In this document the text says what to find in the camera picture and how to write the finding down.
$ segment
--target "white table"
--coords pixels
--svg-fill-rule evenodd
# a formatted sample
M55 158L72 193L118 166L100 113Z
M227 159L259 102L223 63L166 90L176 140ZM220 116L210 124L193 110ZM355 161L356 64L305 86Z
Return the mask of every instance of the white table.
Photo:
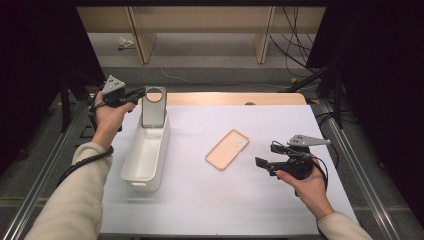
M289 237L318 234L315 218L291 186L255 165L255 157L285 161L270 152L295 134L322 138L307 105L170 106L171 135L160 188L138 193L124 182L121 169L140 116L128 114L114 142L114 163L105 185L101 234L167 237ZM231 129L249 144L224 170L205 155ZM355 219L326 146L311 147L328 167L333 207Z

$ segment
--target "wrist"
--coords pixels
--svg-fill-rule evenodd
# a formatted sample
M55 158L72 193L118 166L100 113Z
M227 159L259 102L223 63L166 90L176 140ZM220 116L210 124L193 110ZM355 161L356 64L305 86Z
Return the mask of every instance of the wrist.
M108 150L116 133L117 131L111 130L110 128L98 126L91 141L101 145L105 150Z
M334 212L333 207L331 204L327 201L326 203L319 204L317 206L311 206L310 211L315 216L315 218L318 220L330 215Z

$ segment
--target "white bin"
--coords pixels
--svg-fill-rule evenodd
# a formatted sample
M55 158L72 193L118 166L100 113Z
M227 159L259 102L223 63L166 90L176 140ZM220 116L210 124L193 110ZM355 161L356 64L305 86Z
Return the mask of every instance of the white bin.
M121 177L136 191L155 191L162 178L170 134L169 117L166 112L163 128L143 128L141 121L140 117Z

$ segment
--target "orange phone case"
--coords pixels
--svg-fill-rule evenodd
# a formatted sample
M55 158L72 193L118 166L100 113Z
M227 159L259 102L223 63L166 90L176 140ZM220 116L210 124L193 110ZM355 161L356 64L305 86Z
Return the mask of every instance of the orange phone case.
M222 171L247 143L249 138L233 129L206 155L206 161Z

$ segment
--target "black cable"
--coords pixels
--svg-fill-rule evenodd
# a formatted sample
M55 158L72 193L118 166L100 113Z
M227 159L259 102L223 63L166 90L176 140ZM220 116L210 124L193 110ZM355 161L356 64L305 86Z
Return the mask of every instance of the black cable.
M284 36L284 34L281 34L281 36L283 36L283 38L287 41L287 42L290 42L290 39L288 39L286 36ZM310 48L307 48L307 47L304 47L304 46L300 46L300 45L298 45L298 44L296 44L296 43L294 43L294 42L291 42L291 44L293 44L294 46L296 46L296 47L301 47L301 48L303 48L303 49L305 49L305 50L308 50L308 51L310 51L311 49Z
M270 37L270 39L271 39L271 41L274 43L274 45L278 48L278 50L280 50L285 56L286 56L286 68L287 68L287 70L289 71L289 73L290 74L292 74L293 76L296 76L296 77L307 77L307 76L301 76L301 75L298 75L298 74L295 74L295 73L293 73L292 71L290 71L290 68L288 67L288 65L287 65L287 58L290 58L291 60L293 60L294 62L296 62L297 64L299 64L300 66L302 66L302 67L304 67L306 70L308 70L308 71L310 71L311 73L315 73L313 70L311 70L311 69L309 69L309 68L307 68L304 64L302 64L301 62L299 62L299 61L297 61L294 57L292 57L292 56L290 56L290 54L288 54L286 51L284 51L275 41L274 41L274 39L272 38L272 36L270 35L269 36Z
M306 36L309 38L309 41L311 41L312 45L314 44L314 41L312 41L311 37L309 36L309 34L306 34Z
M303 48L303 44L300 41L299 36L297 35L297 16L299 14L299 6L295 6L293 12L294 12L294 25L293 25L293 29L294 29L294 33L295 33L295 36L296 36L297 44L299 46L298 48L299 48L300 55L302 56L303 61L305 62L305 65L306 65L306 62L307 61L306 61L305 57L302 54L302 49L303 49L303 52L305 53L306 57L309 58L309 56L306 53L306 50Z
M318 114L315 116L315 118L321 117L321 116L325 116L323 119L321 119L321 121L318 123L318 128L321 131L322 136L324 137L324 139L328 139L328 137L324 134L324 132L322 131L322 124L328 120L331 119L332 117L334 117L334 112L328 112L328 113L322 113L322 114ZM336 162L334 163L334 167L337 168L339 166L339 162L340 162L340 155L339 152L337 151L336 147L334 146L333 143L330 144L330 146L333 148L334 150L334 154L336 154Z
M346 102L344 102L344 101L342 101L341 102L341 106L342 107L344 107L345 109L350 109L351 108L351 105L352 105L352 103L349 101L349 98L347 98L346 96L343 96L344 98L343 98L343 100L345 100ZM342 110L341 112L346 112L346 113L353 113L353 111L352 110ZM346 119L346 118L341 118L343 121L345 121L345 122L348 122L348 123L351 123L351 124L359 124L359 121L358 121L358 119L357 118L355 118L354 120L350 120L350 119Z
M291 30L292 30L292 36L290 37L290 42L292 41L293 36L295 36L295 37L296 37L296 40L297 40L298 45L302 45L302 43L301 43L301 42L300 42L300 40L299 40L299 37L297 36L297 14L298 14L298 11L299 11L299 8L297 8L296 6L294 6L294 8L293 8L294 25L292 25L292 22L290 21L290 18L289 18L289 16L287 15L286 9L285 9L285 8L284 8L284 6L283 6L283 12L284 12L284 15L286 16L286 19L287 19L287 21L289 22L290 28L291 28ZM300 48L300 47L299 47L299 51L300 51L300 55L301 55L301 56L302 56L302 58L303 58L303 61L305 61L305 63L306 63L305 57L303 56L303 53L302 53L302 50L301 50L301 48Z
M298 152L298 151L295 151L295 150L293 150L293 149L291 149L291 148L289 148L289 147L286 147L286 146L284 146L283 144L281 144L281 143L279 143L279 142L277 142L277 141L275 141L275 140L273 140L272 141L272 143L271 143L271 148L276 152L276 153L279 153L279 154L286 154L286 153L284 153L284 152L280 152L280 151L278 151L275 147L274 147L274 145L275 144L278 144L279 146L281 146L281 147L283 147L284 149L287 149L287 150L289 150L289 151L291 151L291 152L294 152L294 153L298 153L298 154L301 154L300 152ZM318 163L316 163L316 162L314 162L313 160L312 160L312 164L318 169L318 171L321 173L321 175L322 175L322 178L323 178L323 180L324 180L324 183L325 183L325 190L327 191L327 187L328 187L328 169L327 169L327 165L325 164L325 162L321 159L321 158L317 158L317 157L312 157L312 158L316 158L317 160L319 160L320 162L322 162L322 164L324 165L324 167L325 167L325 173L324 173L324 171L322 170L322 168L321 168L321 166L318 164Z
M112 153L113 153L113 147L111 146L110 148L109 148L109 150L107 150L106 152L104 152L104 153L100 153L100 154L98 154L98 155L95 155L95 156L92 156L92 157L88 157L88 158L85 158L85 159L83 159L83 160L81 160L81 161L79 161L79 162L77 162L77 163L75 163L74 165L72 165L72 166L70 166L63 174L62 174L62 176L60 177L60 179L59 179L59 181L58 181L58 183L57 183L57 186L56 186L56 188L57 187L59 187L59 185L63 182L63 181L65 181L65 179L69 176L69 175L71 175L75 170L77 170L78 168L80 168L80 167L82 167L82 166L84 166L84 165L86 165L86 164L89 164L89 163L91 163L91 162L94 162L94 161L96 161L96 160L99 160L99 159L102 159L102 158L104 158L104 157L107 157L107 156L109 156L109 155L112 155Z
M324 162L321 158L317 158L317 157L314 157L314 158L316 158L316 159L318 159L320 162L322 162L322 164L323 164L323 165L324 165L324 167L325 167L325 174L324 174L324 171L322 170L321 166L320 166L318 163L316 163L316 162L312 161L312 164L314 164L314 166L315 166L315 167L318 169L318 171L321 173L322 178L323 178L324 183L325 183L325 191L327 191L327 187L328 187L328 169L327 169L327 165L325 164L325 162Z

